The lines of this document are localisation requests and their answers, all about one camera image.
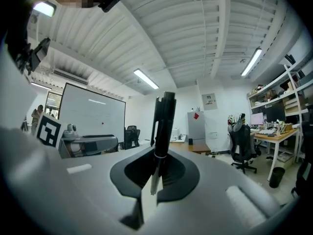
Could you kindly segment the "dark computer monitor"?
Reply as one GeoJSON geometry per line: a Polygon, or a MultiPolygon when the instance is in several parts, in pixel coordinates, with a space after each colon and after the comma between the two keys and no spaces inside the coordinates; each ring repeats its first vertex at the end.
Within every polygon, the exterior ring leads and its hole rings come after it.
{"type": "Polygon", "coordinates": [[[285,107],[282,101],[266,105],[264,114],[267,122],[286,121],[285,107]]]}

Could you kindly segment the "rectangular ceiling light panel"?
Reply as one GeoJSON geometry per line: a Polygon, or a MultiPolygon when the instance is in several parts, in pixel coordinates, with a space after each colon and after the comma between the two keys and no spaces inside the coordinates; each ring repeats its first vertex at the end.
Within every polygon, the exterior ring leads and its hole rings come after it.
{"type": "Polygon", "coordinates": [[[33,9],[49,17],[54,16],[57,6],[49,1],[39,2],[33,9]]]}

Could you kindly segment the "long ceiling tube light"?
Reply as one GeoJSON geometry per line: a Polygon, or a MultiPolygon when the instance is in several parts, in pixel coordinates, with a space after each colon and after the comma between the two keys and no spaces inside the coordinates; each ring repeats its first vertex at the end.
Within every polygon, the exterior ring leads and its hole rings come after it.
{"type": "Polygon", "coordinates": [[[40,87],[40,88],[43,88],[43,89],[49,90],[49,91],[51,91],[51,90],[52,90],[50,87],[43,86],[43,85],[40,85],[40,84],[35,83],[35,82],[31,82],[30,84],[31,84],[31,85],[33,85],[33,86],[37,86],[37,87],[40,87]]]}
{"type": "Polygon", "coordinates": [[[152,79],[150,79],[142,70],[136,69],[134,70],[134,74],[150,87],[152,87],[154,90],[159,89],[159,86],[152,79]]]}
{"type": "Polygon", "coordinates": [[[241,73],[241,76],[246,76],[250,70],[254,67],[254,65],[256,64],[257,60],[259,59],[260,55],[262,54],[262,49],[256,48],[254,54],[252,55],[250,61],[248,62],[247,66],[245,67],[245,69],[243,70],[243,72],[241,73]]]}

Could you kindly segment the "black pen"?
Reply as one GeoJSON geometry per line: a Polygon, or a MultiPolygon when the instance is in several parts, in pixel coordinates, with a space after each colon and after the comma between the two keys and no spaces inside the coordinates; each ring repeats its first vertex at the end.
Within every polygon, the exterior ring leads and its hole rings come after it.
{"type": "Polygon", "coordinates": [[[168,154],[173,128],[175,108],[176,99],[173,92],[165,92],[163,98],[156,99],[150,143],[151,147],[154,147],[151,195],[156,194],[160,178],[163,174],[163,167],[168,154]]]}

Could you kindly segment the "silver refrigerator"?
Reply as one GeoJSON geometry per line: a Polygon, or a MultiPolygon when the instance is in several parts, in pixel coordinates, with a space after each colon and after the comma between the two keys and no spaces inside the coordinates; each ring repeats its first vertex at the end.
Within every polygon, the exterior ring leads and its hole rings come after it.
{"type": "Polygon", "coordinates": [[[205,139],[205,121],[203,112],[188,112],[188,137],[193,140],[205,139]],[[194,119],[194,113],[199,115],[198,119],[194,119]]]}

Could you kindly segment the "wooden desk with white legs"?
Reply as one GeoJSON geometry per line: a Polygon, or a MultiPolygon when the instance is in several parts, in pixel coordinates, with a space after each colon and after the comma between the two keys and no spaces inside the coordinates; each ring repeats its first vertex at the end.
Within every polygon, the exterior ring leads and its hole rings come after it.
{"type": "Polygon", "coordinates": [[[283,134],[275,135],[274,137],[269,137],[269,136],[266,136],[266,135],[263,135],[263,134],[259,134],[259,133],[256,133],[256,134],[252,135],[256,140],[261,141],[261,142],[265,141],[265,142],[268,143],[267,144],[267,153],[269,153],[269,151],[270,151],[270,144],[273,143],[275,145],[275,147],[274,147],[274,154],[273,154],[273,161],[272,161],[271,168],[270,168],[270,171],[269,171],[269,175],[268,175],[268,178],[267,178],[268,182],[270,181],[273,169],[275,168],[275,164],[276,164],[276,162],[278,160],[278,153],[279,153],[280,143],[285,141],[286,139],[288,139],[289,137],[291,137],[293,135],[296,136],[294,151],[293,151],[292,156],[291,156],[293,158],[292,162],[294,163],[295,159],[297,157],[298,148],[299,148],[299,139],[300,139],[300,128],[299,127],[296,128],[296,129],[292,129],[292,130],[286,131],[283,134]]]}

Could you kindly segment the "large whiteboard on stand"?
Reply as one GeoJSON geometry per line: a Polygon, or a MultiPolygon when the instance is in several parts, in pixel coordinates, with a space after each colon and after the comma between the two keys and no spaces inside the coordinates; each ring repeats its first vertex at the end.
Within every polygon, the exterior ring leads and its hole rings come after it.
{"type": "Polygon", "coordinates": [[[124,101],[66,83],[59,110],[59,120],[74,124],[80,136],[114,135],[124,142],[124,101]]]}

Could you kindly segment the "patterned clothes on chair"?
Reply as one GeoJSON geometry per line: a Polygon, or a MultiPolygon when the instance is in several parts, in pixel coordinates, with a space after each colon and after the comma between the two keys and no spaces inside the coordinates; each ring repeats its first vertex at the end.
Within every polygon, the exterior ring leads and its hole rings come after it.
{"type": "Polygon", "coordinates": [[[246,122],[245,113],[229,115],[227,120],[228,131],[238,132],[245,125],[245,122],[246,122]]]}

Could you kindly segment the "black waste bin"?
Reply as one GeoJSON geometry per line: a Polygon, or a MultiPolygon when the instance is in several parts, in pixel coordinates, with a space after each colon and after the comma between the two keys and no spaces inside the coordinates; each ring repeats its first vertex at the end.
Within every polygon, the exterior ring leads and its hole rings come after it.
{"type": "Polygon", "coordinates": [[[285,169],[282,167],[275,167],[272,171],[270,180],[269,180],[269,186],[271,188],[278,188],[282,178],[285,174],[285,169]]]}

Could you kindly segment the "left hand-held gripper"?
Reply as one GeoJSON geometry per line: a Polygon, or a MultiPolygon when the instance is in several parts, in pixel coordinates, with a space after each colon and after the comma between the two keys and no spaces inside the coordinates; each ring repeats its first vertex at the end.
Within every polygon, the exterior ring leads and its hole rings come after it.
{"type": "Polygon", "coordinates": [[[118,138],[109,135],[83,136],[83,144],[76,143],[78,138],[63,138],[68,124],[43,113],[36,128],[36,138],[44,145],[58,150],[62,159],[82,157],[86,154],[114,153],[118,151],[118,138]]]}

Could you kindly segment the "white storage shelf unit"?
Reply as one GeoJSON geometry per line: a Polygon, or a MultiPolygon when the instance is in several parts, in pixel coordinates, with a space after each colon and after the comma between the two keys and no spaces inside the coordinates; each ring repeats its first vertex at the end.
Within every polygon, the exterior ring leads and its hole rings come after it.
{"type": "Polygon", "coordinates": [[[283,68],[282,74],[273,81],[247,94],[250,111],[258,113],[279,103],[287,120],[307,121],[313,108],[313,50],[283,68]]]}

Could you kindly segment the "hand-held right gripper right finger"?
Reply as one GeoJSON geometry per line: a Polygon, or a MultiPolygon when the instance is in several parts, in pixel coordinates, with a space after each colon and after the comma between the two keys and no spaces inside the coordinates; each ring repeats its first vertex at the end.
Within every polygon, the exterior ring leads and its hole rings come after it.
{"type": "Polygon", "coordinates": [[[260,216],[268,221],[280,211],[270,193],[228,163],[174,152],[196,164],[200,180],[182,200],[160,203],[143,235],[247,235],[260,216]]]}

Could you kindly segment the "black office chair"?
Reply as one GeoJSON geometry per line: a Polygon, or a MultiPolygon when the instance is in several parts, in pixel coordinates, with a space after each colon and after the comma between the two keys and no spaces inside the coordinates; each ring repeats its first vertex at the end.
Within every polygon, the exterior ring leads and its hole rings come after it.
{"type": "Polygon", "coordinates": [[[139,147],[140,130],[135,125],[128,126],[124,132],[125,150],[139,147]]]}
{"type": "Polygon", "coordinates": [[[253,163],[252,159],[258,156],[254,149],[253,137],[250,135],[250,127],[243,125],[239,130],[233,130],[229,134],[233,145],[230,150],[230,155],[233,159],[231,166],[235,165],[244,174],[246,173],[246,169],[253,170],[256,174],[257,168],[249,165],[253,163]]]}
{"type": "Polygon", "coordinates": [[[296,176],[295,187],[291,190],[298,196],[313,190],[313,123],[305,121],[302,123],[304,160],[296,176]]]}

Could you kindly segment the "black chest-mounted device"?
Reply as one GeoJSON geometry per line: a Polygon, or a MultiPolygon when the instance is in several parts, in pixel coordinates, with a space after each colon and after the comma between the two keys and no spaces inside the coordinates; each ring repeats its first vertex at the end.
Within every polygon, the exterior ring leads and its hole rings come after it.
{"type": "Polygon", "coordinates": [[[34,72],[47,56],[50,41],[51,39],[49,37],[44,38],[35,49],[31,49],[30,44],[27,45],[25,50],[25,68],[28,74],[34,72]]]}

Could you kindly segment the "wall notice panel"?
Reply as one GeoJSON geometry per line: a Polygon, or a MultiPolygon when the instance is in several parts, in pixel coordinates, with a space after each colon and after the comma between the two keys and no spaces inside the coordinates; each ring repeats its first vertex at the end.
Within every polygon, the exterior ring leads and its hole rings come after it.
{"type": "Polygon", "coordinates": [[[216,110],[218,108],[215,94],[203,94],[202,95],[202,101],[203,101],[203,109],[205,111],[209,110],[216,110]]]}

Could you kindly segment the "ceiling air conditioner vent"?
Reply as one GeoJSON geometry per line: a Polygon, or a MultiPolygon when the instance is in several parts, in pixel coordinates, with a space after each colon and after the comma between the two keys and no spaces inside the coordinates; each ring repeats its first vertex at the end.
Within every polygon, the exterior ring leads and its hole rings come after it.
{"type": "Polygon", "coordinates": [[[79,83],[79,84],[82,84],[84,86],[88,85],[88,81],[86,79],[83,79],[81,77],[78,77],[74,74],[71,74],[69,72],[66,72],[64,70],[60,70],[60,69],[54,69],[53,70],[53,74],[54,75],[57,75],[59,77],[62,77],[64,79],[67,79],[67,80],[70,80],[70,81],[73,81],[73,82],[76,82],[76,83],[79,83]]]}

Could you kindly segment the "lit computer monitor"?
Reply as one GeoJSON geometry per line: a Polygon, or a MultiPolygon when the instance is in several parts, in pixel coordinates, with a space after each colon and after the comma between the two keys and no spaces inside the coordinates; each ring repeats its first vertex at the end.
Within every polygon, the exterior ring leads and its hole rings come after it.
{"type": "Polygon", "coordinates": [[[263,113],[256,113],[250,115],[250,123],[251,125],[263,125],[264,124],[264,116],[263,113]]]}

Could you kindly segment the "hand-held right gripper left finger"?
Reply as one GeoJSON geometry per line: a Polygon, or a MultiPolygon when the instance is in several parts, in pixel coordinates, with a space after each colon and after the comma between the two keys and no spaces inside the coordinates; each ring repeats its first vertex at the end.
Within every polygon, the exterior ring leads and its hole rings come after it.
{"type": "Polygon", "coordinates": [[[47,235],[155,235],[154,223],[140,224],[140,203],[110,180],[110,168],[128,157],[64,160],[34,137],[0,128],[0,174],[18,208],[47,235]]]}

